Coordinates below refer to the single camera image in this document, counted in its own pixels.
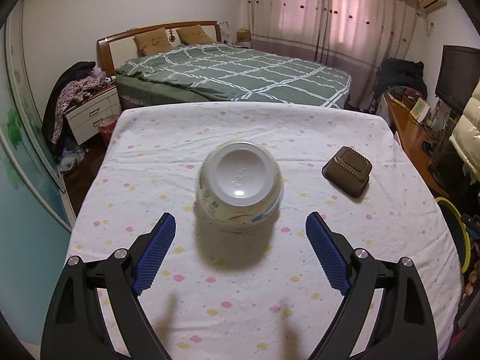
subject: pillow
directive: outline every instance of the pillow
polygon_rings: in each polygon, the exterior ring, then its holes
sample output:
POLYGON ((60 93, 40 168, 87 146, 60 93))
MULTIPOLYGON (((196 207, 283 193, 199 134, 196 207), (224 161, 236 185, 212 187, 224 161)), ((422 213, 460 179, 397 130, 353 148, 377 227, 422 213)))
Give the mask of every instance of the pillow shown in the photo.
POLYGON ((177 29, 180 42, 183 44, 202 44, 211 43, 213 40, 205 33, 200 24, 177 29))
POLYGON ((138 49, 144 56, 151 56, 173 48, 165 32, 165 28, 135 35, 133 40, 135 40, 138 49))

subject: blue gripper pad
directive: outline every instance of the blue gripper pad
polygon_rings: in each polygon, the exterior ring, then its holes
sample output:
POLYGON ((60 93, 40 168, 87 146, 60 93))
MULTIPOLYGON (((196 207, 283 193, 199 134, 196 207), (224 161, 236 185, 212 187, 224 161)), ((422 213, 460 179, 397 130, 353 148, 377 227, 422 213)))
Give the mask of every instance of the blue gripper pad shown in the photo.
POLYGON ((167 216, 145 248, 135 266, 135 281, 131 289, 138 296, 152 286, 160 265, 175 237, 175 218, 167 216))
POLYGON ((351 287, 347 277, 347 264, 314 214, 307 217, 305 232, 330 285, 343 296, 347 295, 351 287))

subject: curtain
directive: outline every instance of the curtain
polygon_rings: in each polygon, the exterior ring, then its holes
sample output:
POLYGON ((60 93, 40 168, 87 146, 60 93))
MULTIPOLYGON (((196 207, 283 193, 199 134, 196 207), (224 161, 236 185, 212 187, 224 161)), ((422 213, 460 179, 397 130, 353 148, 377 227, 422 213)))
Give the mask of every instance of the curtain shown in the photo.
POLYGON ((328 32, 332 0, 249 0, 251 44, 268 53, 315 60, 328 32))
POLYGON ((352 76, 349 105, 368 110, 375 71, 383 60, 404 59, 418 0, 332 0, 330 33, 317 61, 352 76))
POLYGON ((349 105, 368 110, 375 71, 410 46, 418 0, 249 0, 252 47, 352 76, 349 105))

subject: metal screw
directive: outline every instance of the metal screw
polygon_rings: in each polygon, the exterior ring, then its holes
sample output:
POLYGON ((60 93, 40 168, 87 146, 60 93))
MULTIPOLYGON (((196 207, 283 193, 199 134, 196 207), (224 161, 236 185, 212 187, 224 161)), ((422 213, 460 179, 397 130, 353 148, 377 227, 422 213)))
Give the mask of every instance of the metal screw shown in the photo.
POLYGON ((408 257, 404 257, 404 258, 402 258, 402 264, 404 266, 412 266, 413 262, 408 257))
POLYGON ((118 249, 118 250, 115 251, 114 256, 115 256, 116 259, 122 259, 127 255, 127 253, 128 252, 127 252, 126 249, 118 249))
POLYGON ((368 257, 368 252, 365 250, 365 249, 357 249, 355 251, 355 255, 359 258, 359 259, 366 259, 368 257))
POLYGON ((79 258, 78 256, 73 256, 68 259, 69 266, 75 266, 78 264, 79 258))

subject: wooden desk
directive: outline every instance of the wooden desk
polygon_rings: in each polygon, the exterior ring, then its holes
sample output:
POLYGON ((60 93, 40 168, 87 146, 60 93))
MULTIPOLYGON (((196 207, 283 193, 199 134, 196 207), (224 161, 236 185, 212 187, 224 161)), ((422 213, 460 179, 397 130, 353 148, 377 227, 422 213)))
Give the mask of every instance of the wooden desk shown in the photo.
POLYGON ((388 95, 383 95, 383 97, 388 104, 390 115, 397 128, 403 151, 433 194, 448 198, 448 193, 438 186, 428 171, 427 165, 430 157, 422 150, 422 143, 427 138, 427 133, 423 126, 417 123, 408 110, 390 100, 388 95))

